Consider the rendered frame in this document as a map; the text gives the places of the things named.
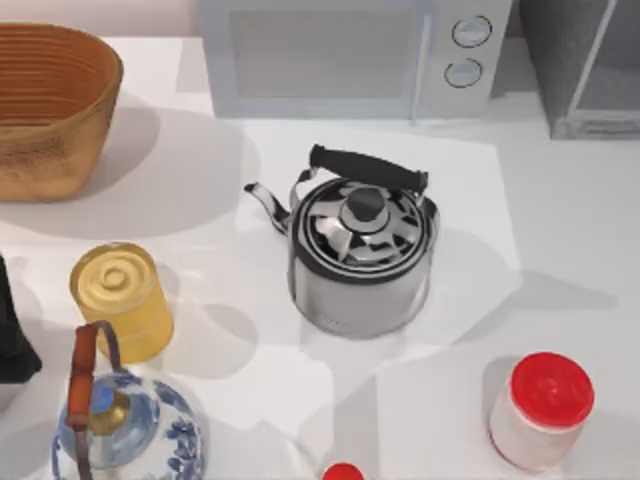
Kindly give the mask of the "pale microwave oven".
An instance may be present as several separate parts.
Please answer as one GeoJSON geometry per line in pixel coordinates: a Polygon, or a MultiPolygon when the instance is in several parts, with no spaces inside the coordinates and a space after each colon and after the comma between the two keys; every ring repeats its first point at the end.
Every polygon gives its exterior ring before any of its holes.
{"type": "Polygon", "coordinates": [[[215,113],[227,118],[410,120],[423,18],[431,16],[418,120],[478,115],[488,102],[512,0],[198,0],[215,113]],[[462,48],[461,19],[492,34],[462,48]],[[471,58],[481,80],[449,86],[450,63],[471,58]]]}

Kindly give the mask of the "yellow can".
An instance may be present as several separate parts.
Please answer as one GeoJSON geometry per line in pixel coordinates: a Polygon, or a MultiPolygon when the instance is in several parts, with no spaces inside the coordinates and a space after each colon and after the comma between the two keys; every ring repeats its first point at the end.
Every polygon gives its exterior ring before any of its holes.
{"type": "Polygon", "coordinates": [[[111,324],[124,364],[147,362],[171,341],[173,315],[142,247],[111,242],[87,251],[71,270],[69,288],[86,322],[111,324]]]}

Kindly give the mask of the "microwave knob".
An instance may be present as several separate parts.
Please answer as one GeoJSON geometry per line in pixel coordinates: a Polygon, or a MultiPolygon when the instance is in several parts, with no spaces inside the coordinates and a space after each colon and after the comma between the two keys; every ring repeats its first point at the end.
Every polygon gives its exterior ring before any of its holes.
{"type": "Polygon", "coordinates": [[[475,48],[485,43],[492,34],[492,24],[484,16],[476,15],[459,20],[452,29],[454,42],[462,48],[475,48]]]}
{"type": "Polygon", "coordinates": [[[481,80],[482,76],[482,64],[471,58],[450,63],[444,71],[444,80],[449,86],[456,89],[474,86],[481,80]]]}

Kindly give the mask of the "red round lid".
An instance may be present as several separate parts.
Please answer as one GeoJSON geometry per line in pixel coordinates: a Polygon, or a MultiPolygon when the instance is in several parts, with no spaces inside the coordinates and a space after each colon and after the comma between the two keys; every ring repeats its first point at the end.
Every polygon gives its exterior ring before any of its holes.
{"type": "Polygon", "coordinates": [[[365,480],[362,472],[353,464],[347,462],[334,463],[329,466],[321,480],[365,480]]]}

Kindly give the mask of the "blue and white teapot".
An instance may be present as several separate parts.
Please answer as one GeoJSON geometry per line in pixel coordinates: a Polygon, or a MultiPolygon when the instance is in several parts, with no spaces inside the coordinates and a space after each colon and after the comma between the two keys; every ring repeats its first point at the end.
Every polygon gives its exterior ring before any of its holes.
{"type": "Polygon", "coordinates": [[[76,329],[51,480],[204,480],[197,416],[173,386],[121,363],[111,324],[76,329]]]}

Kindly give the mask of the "red-lidded white jar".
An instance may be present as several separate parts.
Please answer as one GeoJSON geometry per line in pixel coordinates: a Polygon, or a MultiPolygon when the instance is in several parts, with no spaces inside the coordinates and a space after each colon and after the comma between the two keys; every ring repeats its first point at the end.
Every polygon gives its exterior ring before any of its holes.
{"type": "Polygon", "coordinates": [[[515,364],[496,397],[490,438],[514,466],[547,471],[568,455],[594,404],[592,381],[577,362],[555,352],[531,353],[515,364]]]}

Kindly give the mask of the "brown woven basket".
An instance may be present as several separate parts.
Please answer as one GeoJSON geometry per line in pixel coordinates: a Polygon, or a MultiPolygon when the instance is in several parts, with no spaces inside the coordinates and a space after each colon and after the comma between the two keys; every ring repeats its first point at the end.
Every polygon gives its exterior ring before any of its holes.
{"type": "Polygon", "coordinates": [[[100,38],[0,22],[0,201],[79,193],[100,158],[124,67],[100,38]]]}

